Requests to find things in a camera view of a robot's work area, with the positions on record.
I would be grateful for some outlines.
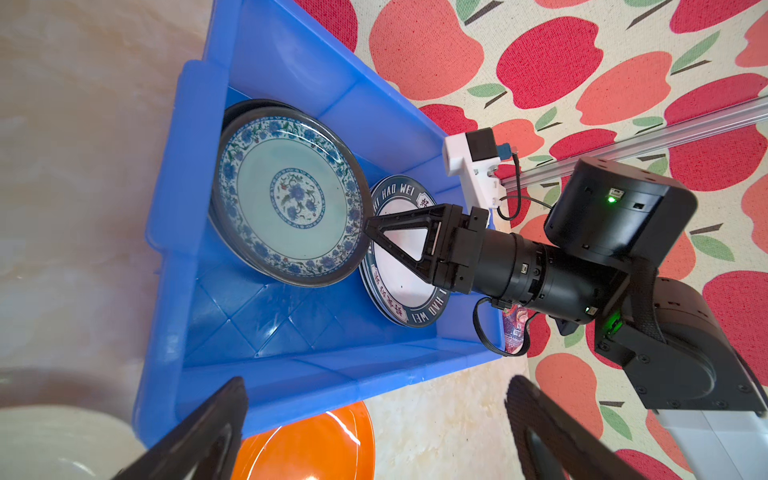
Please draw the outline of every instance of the blue plastic bin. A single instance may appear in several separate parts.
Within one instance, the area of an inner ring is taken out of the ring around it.
[[[147,241],[163,255],[134,408],[153,445],[233,376],[245,378],[254,435],[496,358],[472,327],[476,295],[451,296],[438,322],[397,326],[359,274],[305,289],[237,259],[207,219],[224,108],[244,98],[291,104],[335,131],[368,182],[406,174],[438,202],[464,204],[442,166],[441,131],[292,0],[214,2],[201,61],[179,77]],[[502,348],[502,320],[483,328]]]

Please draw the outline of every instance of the apple pattern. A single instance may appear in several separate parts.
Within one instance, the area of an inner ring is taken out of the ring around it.
[[[610,8],[534,0],[524,14],[517,2],[494,0],[297,3],[447,134],[493,127],[499,144],[517,147],[523,171],[768,94],[768,5],[756,0],[624,0]],[[768,123],[745,125],[636,160],[700,198],[660,275],[703,289],[762,383],[768,366],[759,346],[768,339],[751,335],[749,319],[768,305],[750,304],[740,287],[768,298],[767,134]],[[511,175],[510,164],[497,172]],[[552,203],[568,178],[522,193]],[[547,241],[545,214],[523,200],[503,227]],[[530,332],[531,376],[552,391],[552,366],[567,366],[568,385],[589,412],[578,419],[606,445],[648,478],[693,480],[621,369],[594,353],[594,324],[561,337],[538,316]],[[561,396],[553,398],[568,404]]]

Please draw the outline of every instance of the blue and white floral plate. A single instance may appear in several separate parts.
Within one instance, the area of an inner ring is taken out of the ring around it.
[[[416,180],[394,175],[378,182],[372,191],[375,215],[397,214],[431,207],[435,199]],[[392,230],[387,237],[414,258],[421,256],[426,229]],[[360,275],[371,299],[385,317],[403,326],[432,325],[448,304],[451,293],[418,278],[379,245],[371,243]]]
[[[318,121],[264,107],[224,128],[210,219],[253,268],[298,286],[336,283],[365,256],[370,215],[360,166]]]

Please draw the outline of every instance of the beige marble surface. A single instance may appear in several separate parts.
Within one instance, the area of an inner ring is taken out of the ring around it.
[[[0,406],[130,421],[160,257],[144,223],[210,0],[0,2]],[[379,478],[519,478],[504,359],[367,404]]]

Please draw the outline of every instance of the flower motif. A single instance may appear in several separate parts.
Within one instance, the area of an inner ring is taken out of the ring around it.
[[[296,201],[304,200],[304,189],[299,184],[293,184],[290,187],[289,190],[291,198],[293,198]]]
[[[266,246],[261,242],[256,242],[253,245],[253,251],[256,252],[256,255],[259,257],[266,257],[266,255],[269,253],[269,250],[266,248]]]
[[[235,178],[235,166],[232,164],[224,164],[224,166],[221,169],[222,173],[224,173],[224,178],[227,180],[234,180]]]

